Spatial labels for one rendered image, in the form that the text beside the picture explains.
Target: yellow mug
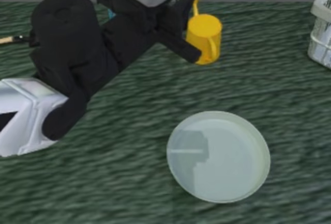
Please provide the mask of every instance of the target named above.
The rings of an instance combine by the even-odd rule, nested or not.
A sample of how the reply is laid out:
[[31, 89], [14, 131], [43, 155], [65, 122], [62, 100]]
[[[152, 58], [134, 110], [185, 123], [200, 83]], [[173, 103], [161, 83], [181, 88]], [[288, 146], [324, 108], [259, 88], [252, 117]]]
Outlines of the yellow mug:
[[193, 3], [193, 17], [188, 22], [186, 41], [202, 52], [196, 64], [206, 65], [220, 56], [222, 23], [210, 14], [199, 14], [198, 1]]

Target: dark green fabric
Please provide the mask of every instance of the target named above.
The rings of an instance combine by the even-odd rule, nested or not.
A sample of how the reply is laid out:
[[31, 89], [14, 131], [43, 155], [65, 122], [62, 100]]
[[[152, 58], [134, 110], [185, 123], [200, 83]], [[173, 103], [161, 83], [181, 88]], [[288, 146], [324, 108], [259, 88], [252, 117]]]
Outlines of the dark green fabric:
[[[0, 3], [0, 37], [27, 33], [34, 6]], [[201, 4], [224, 24], [221, 60], [191, 65], [156, 46], [93, 98], [60, 143], [1, 159], [0, 223], [331, 223], [331, 72], [306, 55], [310, 6]], [[0, 47], [0, 78], [31, 75], [28, 52]], [[200, 201], [168, 169], [171, 131], [206, 110], [246, 118], [269, 145], [269, 177], [246, 200]]]

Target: round plate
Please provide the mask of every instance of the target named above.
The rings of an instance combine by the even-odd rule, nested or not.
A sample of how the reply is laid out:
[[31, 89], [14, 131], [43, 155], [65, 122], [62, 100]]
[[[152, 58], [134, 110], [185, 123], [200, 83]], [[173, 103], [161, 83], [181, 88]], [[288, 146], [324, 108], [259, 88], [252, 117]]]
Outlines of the round plate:
[[270, 153], [247, 120], [208, 111], [182, 121], [172, 132], [167, 160], [176, 181], [193, 196], [214, 203], [256, 192], [270, 169]]

